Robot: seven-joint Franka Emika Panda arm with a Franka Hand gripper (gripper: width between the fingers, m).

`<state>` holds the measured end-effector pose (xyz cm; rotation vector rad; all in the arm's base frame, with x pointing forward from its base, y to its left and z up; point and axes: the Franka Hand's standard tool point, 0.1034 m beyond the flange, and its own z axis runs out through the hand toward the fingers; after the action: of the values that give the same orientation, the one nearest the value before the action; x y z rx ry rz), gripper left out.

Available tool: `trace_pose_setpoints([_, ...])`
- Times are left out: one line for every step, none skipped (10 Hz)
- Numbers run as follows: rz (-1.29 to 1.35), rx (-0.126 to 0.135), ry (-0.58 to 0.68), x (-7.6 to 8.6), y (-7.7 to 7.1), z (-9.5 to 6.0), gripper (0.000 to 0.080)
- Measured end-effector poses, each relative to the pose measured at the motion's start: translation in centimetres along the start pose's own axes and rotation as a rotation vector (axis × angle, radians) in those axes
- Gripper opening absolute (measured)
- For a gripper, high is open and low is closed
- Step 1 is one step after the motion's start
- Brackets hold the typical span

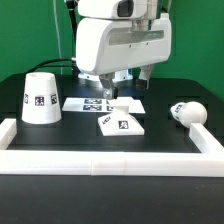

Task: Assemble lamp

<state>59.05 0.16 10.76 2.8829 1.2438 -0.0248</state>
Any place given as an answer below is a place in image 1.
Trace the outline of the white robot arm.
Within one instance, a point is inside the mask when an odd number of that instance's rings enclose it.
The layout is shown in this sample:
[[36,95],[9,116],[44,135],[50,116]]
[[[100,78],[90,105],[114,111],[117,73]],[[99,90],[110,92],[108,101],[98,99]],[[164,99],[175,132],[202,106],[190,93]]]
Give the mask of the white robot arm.
[[106,99],[115,99],[115,74],[139,67],[139,84],[148,86],[152,67],[171,53],[171,22],[162,0],[80,0],[83,17],[76,34],[76,64],[97,76]]

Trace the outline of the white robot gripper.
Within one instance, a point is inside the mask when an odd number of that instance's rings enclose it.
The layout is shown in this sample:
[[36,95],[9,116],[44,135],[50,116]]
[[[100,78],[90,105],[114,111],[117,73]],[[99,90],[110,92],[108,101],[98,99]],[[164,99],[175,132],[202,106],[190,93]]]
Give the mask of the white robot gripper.
[[76,64],[82,72],[100,75],[106,99],[118,96],[113,83],[115,74],[111,72],[142,66],[136,87],[144,90],[149,86],[153,64],[169,58],[172,34],[167,13],[154,20],[150,30],[133,31],[132,25],[131,20],[92,18],[85,18],[78,25]]

